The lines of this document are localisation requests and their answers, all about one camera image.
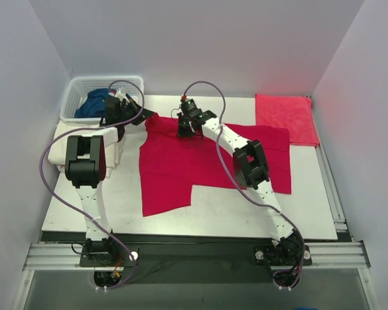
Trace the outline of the aluminium mounting rail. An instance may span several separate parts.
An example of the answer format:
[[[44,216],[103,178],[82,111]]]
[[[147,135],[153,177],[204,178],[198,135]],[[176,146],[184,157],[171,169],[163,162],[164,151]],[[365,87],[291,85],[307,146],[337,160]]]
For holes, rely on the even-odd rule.
[[[223,262],[255,265],[252,258],[254,245],[264,240],[237,240],[236,242],[139,242],[130,245],[128,253],[133,265],[141,267],[149,262]],[[366,248],[361,242],[309,242],[312,265],[320,269],[369,268]],[[110,271],[115,267],[80,267],[80,245],[67,243],[39,243],[30,246],[23,269],[26,271],[56,271],[88,269]]]

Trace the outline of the crimson red t-shirt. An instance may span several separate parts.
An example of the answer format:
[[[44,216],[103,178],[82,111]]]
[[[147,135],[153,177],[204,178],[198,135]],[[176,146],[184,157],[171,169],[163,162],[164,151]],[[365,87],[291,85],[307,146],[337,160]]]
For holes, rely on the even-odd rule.
[[[274,191],[291,194],[289,131],[262,125],[229,127],[249,140],[262,143]],[[175,121],[158,114],[146,121],[145,129],[147,139],[139,156],[144,216],[189,206],[195,185],[233,188],[213,140],[179,138]]]

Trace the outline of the white plastic laundry basket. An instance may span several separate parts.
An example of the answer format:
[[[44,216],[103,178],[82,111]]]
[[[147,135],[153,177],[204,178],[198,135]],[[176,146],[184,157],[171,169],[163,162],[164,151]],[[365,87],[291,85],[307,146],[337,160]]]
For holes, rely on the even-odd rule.
[[[107,88],[113,81],[127,80],[137,85],[144,93],[144,80],[140,76],[80,76],[73,78],[65,90],[62,100],[59,118],[65,123],[77,123],[79,125],[97,125],[100,118],[76,118],[76,110],[87,99],[90,91],[98,88]]]

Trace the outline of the folded white t-shirt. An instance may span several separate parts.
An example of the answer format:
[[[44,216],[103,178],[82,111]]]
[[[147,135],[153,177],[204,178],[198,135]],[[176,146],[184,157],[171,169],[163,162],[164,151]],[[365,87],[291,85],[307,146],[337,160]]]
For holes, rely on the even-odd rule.
[[[70,130],[83,128],[83,127],[98,128],[98,125],[66,123],[60,120],[56,127],[54,138],[57,138],[58,136]],[[68,136],[64,136],[63,138],[55,142],[55,144],[51,146],[48,154],[49,162],[56,165],[59,171],[64,171],[65,155],[66,155],[66,149],[67,149],[67,138]],[[122,155],[124,142],[125,142],[125,136],[119,142],[105,147],[107,178],[111,176],[111,173],[113,172],[113,170],[115,170],[115,168],[117,168],[117,166],[120,164],[120,157]]]

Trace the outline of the blue t-shirt in basket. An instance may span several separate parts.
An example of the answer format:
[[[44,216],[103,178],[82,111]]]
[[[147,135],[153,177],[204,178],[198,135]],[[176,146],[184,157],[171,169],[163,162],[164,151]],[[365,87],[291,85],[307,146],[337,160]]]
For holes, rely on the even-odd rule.
[[[87,99],[76,109],[75,118],[102,118],[105,116],[105,100],[109,97],[108,88],[97,88],[87,94]]]

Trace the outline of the pink microfiber towel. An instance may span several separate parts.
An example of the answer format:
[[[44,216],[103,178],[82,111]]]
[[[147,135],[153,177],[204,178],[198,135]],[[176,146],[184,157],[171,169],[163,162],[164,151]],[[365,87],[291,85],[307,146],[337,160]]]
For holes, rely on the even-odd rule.
[[[307,96],[256,94],[255,122],[257,125],[287,129],[293,145],[317,147],[320,144],[312,101]]]

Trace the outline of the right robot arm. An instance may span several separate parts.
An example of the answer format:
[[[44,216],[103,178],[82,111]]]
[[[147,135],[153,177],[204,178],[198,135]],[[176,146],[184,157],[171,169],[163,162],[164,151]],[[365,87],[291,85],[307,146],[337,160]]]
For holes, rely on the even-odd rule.
[[[274,258],[282,264],[289,263],[296,257],[297,249],[285,240],[295,236],[303,241],[303,237],[282,212],[261,142],[244,138],[224,124],[221,117],[198,108],[195,101],[185,95],[180,99],[180,109],[178,126],[215,142],[217,155],[230,181],[248,202],[263,210],[266,229],[271,239],[278,242],[273,249]]]

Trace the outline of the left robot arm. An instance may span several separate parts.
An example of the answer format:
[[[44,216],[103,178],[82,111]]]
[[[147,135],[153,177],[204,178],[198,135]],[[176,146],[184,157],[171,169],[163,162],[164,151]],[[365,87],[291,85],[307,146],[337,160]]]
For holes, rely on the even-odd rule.
[[[65,176],[80,197],[87,226],[86,239],[102,242],[112,233],[102,194],[107,174],[105,148],[122,141],[127,124],[139,125],[153,112],[139,105],[129,94],[105,100],[105,116],[101,127],[90,133],[67,138]]]

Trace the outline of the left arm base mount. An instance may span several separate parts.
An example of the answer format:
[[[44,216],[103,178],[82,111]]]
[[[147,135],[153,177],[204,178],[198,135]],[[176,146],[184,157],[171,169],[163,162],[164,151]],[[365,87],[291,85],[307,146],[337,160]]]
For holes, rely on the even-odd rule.
[[[114,240],[87,240],[80,256],[80,267],[132,267],[127,251]]]

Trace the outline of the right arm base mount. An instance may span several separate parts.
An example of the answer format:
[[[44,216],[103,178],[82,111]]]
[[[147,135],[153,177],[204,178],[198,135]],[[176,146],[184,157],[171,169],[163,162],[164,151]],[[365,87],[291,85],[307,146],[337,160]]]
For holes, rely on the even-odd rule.
[[[309,246],[305,245],[305,249],[303,249],[302,240],[295,236],[280,242],[266,239],[263,243],[254,245],[252,258],[255,265],[271,268],[297,267],[301,258],[303,258],[304,266],[312,265]]]

